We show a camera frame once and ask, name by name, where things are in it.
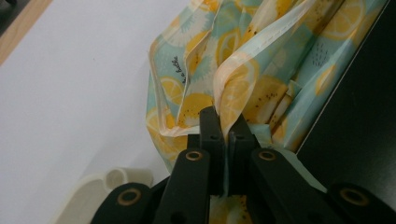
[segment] white surface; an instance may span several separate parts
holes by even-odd
[[[48,223],[85,175],[167,176],[145,127],[151,41],[188,0],[53,0],[0,67],[0,223]]]

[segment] white table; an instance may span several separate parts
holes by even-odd
[[[151,41],[189,0],[53,0],[0,67],[0,223],[48,223],[85,175],[168,173],[145,126]]]

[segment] metal grommet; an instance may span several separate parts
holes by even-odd
[[[276,159],[276,155],[271,151],[261,151],[259,157],[265,161],[274,161]]]
[[[142,193],[139,189],[126,189],[123,193],[119,195],[117,198],[117,202],[123,206],[129,206],[134,203],[139,202],[142,197]]]
[[[370,202],[366,195],[356,189],[343,188],[340,195],[345,201],[357,206],[366,206]]]
[[[199,151],[191,151],[186,154],[186,158],[189,161],[199,161],[203,157],[204,155]]]

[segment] white plastic part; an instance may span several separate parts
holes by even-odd
[[[143,169],[117,167],[106,174],[84,177],[77,183],[50,223],[91,223],[96,210],[107,195],[116,187],[131,182],[151,187],[151,172]]]

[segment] lemon print bag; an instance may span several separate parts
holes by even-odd
[[[262,147],[296,150],[385,2],[192,0],[149,52],[146,123],[169,171],[210,105],[225,138],[243,114]],[[244,200],[212,199],[210,223],[250,223]]]

